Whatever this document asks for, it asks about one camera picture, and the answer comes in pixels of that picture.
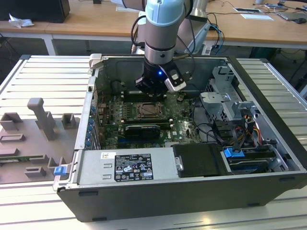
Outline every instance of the black plastic cover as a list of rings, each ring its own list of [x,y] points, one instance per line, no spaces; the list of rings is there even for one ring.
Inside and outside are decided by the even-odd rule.
[[[179,177],[228,175],[217,144],[174,145],[173,150],[174,156],[180,157],[183,164],[183,171],[178,171]]]

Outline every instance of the power supply label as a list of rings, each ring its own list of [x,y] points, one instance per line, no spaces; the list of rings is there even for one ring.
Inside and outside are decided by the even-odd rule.
[[[116,182],[153,180],[153,175],[150,154],[115,156],[114,180]]]

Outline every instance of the wooden desk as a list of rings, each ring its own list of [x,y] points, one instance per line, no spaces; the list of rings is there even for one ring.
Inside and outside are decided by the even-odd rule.
[[[255,8],[254,0],[229,0],[235,7]],[[290,7],[301,7],[300,2],[286,2]],[[130,30],[137,12],[116,11],[111,2],[93,4],[92,1],[70,0],[71,11],[64,23],[38,23],[18,29],[8,22],[0,22],[0,33],[7,37],[34,37],[44,39],[50,55],[56,55],[53,39],[130,41]],[[218,0],[210,1],[207,12],[237,13],[233,7]],[[296,24],[273,13],[274,21],[244,19],[240,14],[217,14],[219,28],[225,34],[224,45],[260,46],[307,49],[307,23]],[[216,41],[215,31],[209,31],[206,46]]]

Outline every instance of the computer case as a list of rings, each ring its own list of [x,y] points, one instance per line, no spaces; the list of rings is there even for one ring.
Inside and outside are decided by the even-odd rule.
[[[68,0],[0,0],[0,20],[16,18],[63,23],[70,11]]]

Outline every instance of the metal frame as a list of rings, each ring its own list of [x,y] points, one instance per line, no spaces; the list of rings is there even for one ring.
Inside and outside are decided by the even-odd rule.
[[[96,40],[96,41],[130,41],[129,37],[124,36],[102,36],[102,35],[82,35],[82,34],[40,34],[40,33],[20,33],[20,32],[1,32],[4,37],[24,37],[24,38],[40,38],[43,39],[49,55],[58,55],[57,48],[54,45],[54,39],[71,39],[71,40]],[[215,40],[204,41],[203,55],[209,55],[211,47],[215,44]],[[226,46],[251,46],[251,47],[272,47],[272,48],[292,48],[307,49],[307,44],[291,44],[291,43],[262,43],[262,42],[237,42],[224,41]],[[90,50],[89,43],[85,43],[86,50]]]

